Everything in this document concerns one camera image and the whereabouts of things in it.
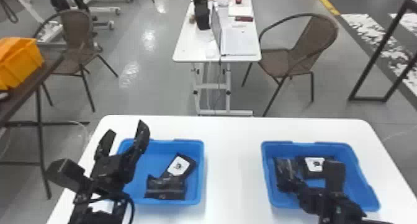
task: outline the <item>black table leg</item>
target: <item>black table leg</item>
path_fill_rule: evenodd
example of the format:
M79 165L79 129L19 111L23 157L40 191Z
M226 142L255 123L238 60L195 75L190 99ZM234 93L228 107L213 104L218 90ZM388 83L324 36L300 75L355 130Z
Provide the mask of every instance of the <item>black table leg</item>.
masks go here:
M368 76L370 70L372 69L372 67L374 66L375 62L377 61L379 55L381 54L385 44L387 44L387 42L388 42L389 38L391 37L392 33L394 33L395 28L400 23L401 18L403 17L405 11L407 10L407 5L408 5L408 2L406 0L406 1L404 1L400 10L398 11L397 16L392 21L390 27L387 30L387 33L383 36L380 45L378 46L375 53L372 55L371 59L369 60L368 64L366 65L364 71L361 74L361 77L359 78L359 80L357 81L355 86L353 87L353 90L348 97L349 101L381 101L381 102L387 102L389 97L392 95L392 93L397 88L397 86L401 83L404 76L398 77L397 80L394 82L394 85L391 87L391 89L383 97L358 97L358 96L356 96L359 88L362 86L362 84L365 81L366 77Z
M42 172L42 179L43 179L43 185L45 186L45 190L47 192L47 198L48 200L51 199L51 188L49 186L48 180L46 179L45 175L45 158L43 155L43 131L42 131L42 105L41 105L41 99L40 99L40 89L36 90L36 116L37 116L37 122L38 122L38 147L39 147L39 166L40 170Z

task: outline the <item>box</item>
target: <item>box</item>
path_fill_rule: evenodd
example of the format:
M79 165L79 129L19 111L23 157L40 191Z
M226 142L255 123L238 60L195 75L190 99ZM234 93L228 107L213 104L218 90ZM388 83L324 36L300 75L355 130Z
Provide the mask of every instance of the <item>box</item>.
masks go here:
M121 142L117 153L120 154L132 145L133 139ZM177 153L187 155L196 163L194 170L186 179L185 200L158 200L143 198L146 191L146 178L149 174L160 177ZM150 140L149 145L136 164L133 180L124 192L128 193L136 204L197 205L201 200L204 183L204 144L199 140Z
M294 194L281 192L277 188L276 173L273 159L290 158L296 156L332 156L346 166L346 179L344 193L359 204L364 211L377 211L380 208L379 201L374 190L368 185L363 175L359 162L352 148L345 143L316 142L293 143L291 141L265 141L262 143L262 163L268 197L270 203L280 208L299 208L297 197ZM324 187L324 179L307 179L310 187Z
M37 40L9 37L0 39L0 80L17 87L43 63Z

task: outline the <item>paper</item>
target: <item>paper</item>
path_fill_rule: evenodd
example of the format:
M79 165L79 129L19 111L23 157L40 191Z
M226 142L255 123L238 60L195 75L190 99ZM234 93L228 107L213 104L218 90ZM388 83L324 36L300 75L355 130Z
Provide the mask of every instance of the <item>paper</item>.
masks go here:
M190 163L184 158L177 156L174 161L169 165L168 172L173 176L180 176L185 173Z
M250 1L242 0L241 4L236 4L235 0L229 0L229 16L253 17L253 11Z
M219 7L229 6L229 0L215 0Z
M323 171L323 162L324 158L305 158L305 163L307 168L311 172L322 172Z

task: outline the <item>cable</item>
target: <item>cable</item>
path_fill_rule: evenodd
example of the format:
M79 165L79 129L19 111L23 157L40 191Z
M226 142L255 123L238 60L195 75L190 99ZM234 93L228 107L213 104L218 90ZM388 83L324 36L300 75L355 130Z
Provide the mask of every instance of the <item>cable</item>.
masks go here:
M79 125L83 128L83 130L84 130L83 131L84 132L83 151L84 151L86 149L88 143L90 142L90 135L89 135L89 132L88 132L86 126L84 126L82 123L77 122L75 120L69 120L68 122L69 123L75 123L76 125Z
M127 198L127 202L130 203L130 206L132 208L131 212L130 212L130 219L128 224L132 224L133 223L133 216L135 215L135 203L133 203L132 198L130 198L130 196Z
M216 113L216 106L218 101L220 100L220 96L222 96L222 92L220 91L220 74L222 73L222 54L220 53L219 57L218 57L218 74L217 74L217 90L219 91L218 96L217 96L217 100L213 105L213 112L214 115L217 115Z
M0 0L0 5L3 7L4 13L6 13L7 18L14 24L19 22L19 18L12 8L7 4L5 0Z
M209 64L209 66L207 67L207 75L206 75L206 77L207 77L207 82L209 82L209 71L212 69L212 62L211 61L209 61L208 62ZM212 109L212 105L210 105L210 99L209 99L209 91L210 91L210 89L207 89L206 90L206 96L207 96L207 108L208 108L208 110L210 110L210 109Z
M389 135L389 136L385 137L385 138L384 138L384 139L382 139L381 141L382 141L382 142L385 142L385 141L387 141L387 140L389 140L389 139L391 139L391 138L393 138L393 137L397 137L397 136L402 136L402 135L409 134L410 132L412 132L412 131L413 131L414 129L416 129L416 128L417 128L417 125L414 125L414 127L412 127L411 129L409 129L408 131L394 133L394 134L392 134L392 135Z

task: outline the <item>white label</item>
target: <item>white label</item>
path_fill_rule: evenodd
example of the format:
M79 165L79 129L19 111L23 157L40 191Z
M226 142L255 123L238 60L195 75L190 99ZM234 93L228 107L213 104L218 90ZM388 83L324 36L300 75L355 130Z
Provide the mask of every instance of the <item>white label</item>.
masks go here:
M171 173L173 176L180 176L181 174L184 174L189 166L190 163L187 160L178 156L171 165L169 165L167 172Z
M305 164L307 164L307 168L311 172L322 172L324 161L324 158L305 158Z

